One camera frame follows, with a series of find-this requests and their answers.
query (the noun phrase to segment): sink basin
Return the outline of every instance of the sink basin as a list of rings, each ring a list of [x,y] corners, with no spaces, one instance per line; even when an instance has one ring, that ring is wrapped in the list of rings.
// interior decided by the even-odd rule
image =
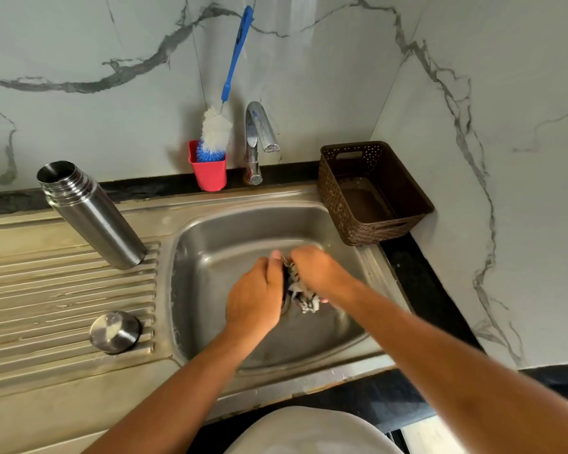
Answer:
[[[180,233],[171,277],[175,342],[191,359],[225,326],[227,296],[257,258],[273,249],[285,255],[300,245],[328,251],[355,277],[364,280],[358,253],[341,241],[324,206],[263,204],[204,216]],[[316,313],[283,305],[278,325],[240,369],[243,372],[317,360],[365,335],[351,317],[330,304]]]

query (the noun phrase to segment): person's left hand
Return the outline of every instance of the person's left hand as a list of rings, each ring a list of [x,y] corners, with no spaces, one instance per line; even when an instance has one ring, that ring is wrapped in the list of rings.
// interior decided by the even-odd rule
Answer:
[[[256,347],[280,320],[283,285],[281,253],[274,250],[269,259],[259,258],[230,291],[225,331]]]

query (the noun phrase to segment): scrub brush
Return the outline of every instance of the scrub brush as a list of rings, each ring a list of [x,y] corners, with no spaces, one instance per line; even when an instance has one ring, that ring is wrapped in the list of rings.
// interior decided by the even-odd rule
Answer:
[[[225,151],[227,149],[227,144],[229,143],[229,135],[233,125],[221,113],[223,112],[225,102],[227,102],[227,99],[229,98],[231,78],[234,75],[235,64],[238,62],[238,57],[242,51],[242,46],[244,46],[244,40],[246,39],[251,23],[252,8],[247,6],[242,14],[238,35],[235,38],[234,55],[231,58],[229,73],[227,74],[225,85],[223,86],[223,92],[221,92],[221,108],[217,112],[217,109],[214,106],[211,106],[204,113],[204,121],[202,122],[202,138],[200,139],[200,143],[198,143],[196,151],[197,162],[215,162],[225,160]]]

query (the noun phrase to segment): faucet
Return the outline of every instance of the faucet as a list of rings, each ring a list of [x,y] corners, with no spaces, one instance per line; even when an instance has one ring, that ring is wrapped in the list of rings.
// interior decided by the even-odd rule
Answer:
[[[273,153],[280,151],[280,146],[275,139],[274,131],[271,128],[267,113],[263,105],[258,102],[250,102],[246,107],[246,171],[244,181],[254,186],[263,181],[261,167],[258,165],[257,145],[260,142],[263,151]]]

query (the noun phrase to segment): person's right hand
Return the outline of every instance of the person's right hand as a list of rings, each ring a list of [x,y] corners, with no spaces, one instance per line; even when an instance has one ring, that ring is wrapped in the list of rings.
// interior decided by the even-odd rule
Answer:
[[[336,300],[340,287],[355,279],[332,256],[315,245],[295,248],[290,258],[297,267],[299,277],[322,298]]]

